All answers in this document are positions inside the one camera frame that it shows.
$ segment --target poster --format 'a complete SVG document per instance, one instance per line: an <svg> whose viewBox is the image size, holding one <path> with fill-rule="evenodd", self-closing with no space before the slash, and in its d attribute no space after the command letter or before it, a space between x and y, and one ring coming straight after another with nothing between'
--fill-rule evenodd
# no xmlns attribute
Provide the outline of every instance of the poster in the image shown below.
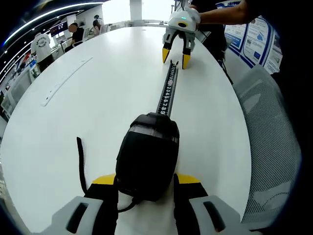
<svg viewBox="0 0 313 235"><path fill-rule="evenodd" d="M244 55L255 64L259 64L266 50L268 40L268 23L256 18L249 23L244 44Z"/></svg>
<svg viewBox="0 0 313 235"><path fill-rule="evenodd" d="M225 37L232 40L231 44L240 50L246 32L246 24L226 25Z"/></svg>
<svg viewBox="0 0 313 235"><path fill-rule="evenodd" d="M274 32L272 43L269 49L268 58L265 61L264 68L270 74L279 72L279 66L282 62L283 54L279 45L279 36Z"/></svg>

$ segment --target computer monitor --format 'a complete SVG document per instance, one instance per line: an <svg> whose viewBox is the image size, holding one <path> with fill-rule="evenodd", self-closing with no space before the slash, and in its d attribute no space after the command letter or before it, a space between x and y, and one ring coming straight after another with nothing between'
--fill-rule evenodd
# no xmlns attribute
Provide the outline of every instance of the computer monitor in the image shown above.
<svg viewBox="0 0 313 235"><path fill-rule="evenodd" d="M64 22L62 22L60 24L57 24L56 26L53 26L50 29L50 33L51 33L51 36L53 37L53 36L57 35L58 33L63 32L65 30L67 30L67 29L68 29L67 22L64 21Z"/></svg>

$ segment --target yellow plastic part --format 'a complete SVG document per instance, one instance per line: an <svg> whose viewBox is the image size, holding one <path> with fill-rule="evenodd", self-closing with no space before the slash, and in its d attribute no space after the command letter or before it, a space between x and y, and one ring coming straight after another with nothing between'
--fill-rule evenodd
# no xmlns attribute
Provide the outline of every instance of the yellow plastic part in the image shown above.
<svg viewBox="0 0 313 235"><path fill-rule="evenodd" d="M190 55L182 55L182 69L184 70L190 60Z"/></svg>
<svg viewBox="0 0 313 235"><path fill-rule="evenodd" d="M201 183L200 180L191 176L191 175L183 175L177 173L178 180L180 184L192 184L192 183Z"/></svg>
<svg viewBox="0 0 313 235"><path fill-rule="evenodd" d="M104 175L94 180L92 183L96 185L113 185L115 174Z"/></svg>
<svg viewBox="0 0 313 235"><path fill-rule="evenodd" d="M183 25L185 25L185 27L188 27L188 24L186 22L183 22L183 21L177 22L178 26L179 26L179 24L183 24Z"/></svg>
<svg viewBox="0 0 313 235"><path fill-rule="evenodd" d="M165 63L168 53L170 53L169 49L166 49L166 48L162 49L163 63Z"/></svg>

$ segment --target white mesh chair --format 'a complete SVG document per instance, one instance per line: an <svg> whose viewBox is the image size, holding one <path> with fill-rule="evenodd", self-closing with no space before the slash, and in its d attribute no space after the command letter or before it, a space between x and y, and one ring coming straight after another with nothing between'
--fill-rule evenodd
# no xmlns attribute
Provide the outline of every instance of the white mesh chair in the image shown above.
<svg viewBox="0 0 313 235"><path fill-rule="evenodd" d="M242 223L269 227L283 208L301 163L301 152L280 89L271 75L255 66L234 85L251 147L251 185Z"/></svg>
<svg viewBox="0 0 313 235"><path fill-rule="evenodd" d="M108 25L103 25L100 28L100 34L106 33L108 31Z"/></svg>
<svg viewBox="0 0 313 235"><path fill-rule="evenodd" d="M3 99L1 103L1 107L4 110L4 114L8 119L10 119L11 114L13 113L14 107L11 105L11 102L7 96Z"/></svg>
<svg viewBox="0 0 313 235"><path fill-rule="evenodd" d="M12 84L8 90L6 96L9 98L13 108L16 107L17 103L32 83L32 75L29 67L25 68L19 75L17 80Z"/></svg>

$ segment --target gray plastic mount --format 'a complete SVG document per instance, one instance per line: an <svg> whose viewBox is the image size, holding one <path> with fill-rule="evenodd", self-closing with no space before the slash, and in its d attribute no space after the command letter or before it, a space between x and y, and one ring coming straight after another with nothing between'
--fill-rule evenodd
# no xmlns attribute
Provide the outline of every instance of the gray plastic mount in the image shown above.
<svg viewBox="0 0 313 235"><path fill-rule="evenodd" d="M73 233L67 230L68 223L72 216L74 215L74 213L76 212L77 207L80 204L83 204L84 207L87 208L79 222L77 231L74 234L91 235L94 221L96 219L96 216L102 203L103 203L102 200L77 196L52 216L51 226L49 226L44 231L38 234L72 235Z"/></svg>
<svg viewBox="0 0 313 235"><path fill-rule="evenodd" d="M240 222L240 215L228 204L217 196L211 195L207 197L194 198L189 200L197 217L201 235L256 235L259 232L251 232ZM209 209L205 204L210 203L215 207L215 211L219 214L220 221L223 223L224 229L220 232L212 222Z"/></svg>

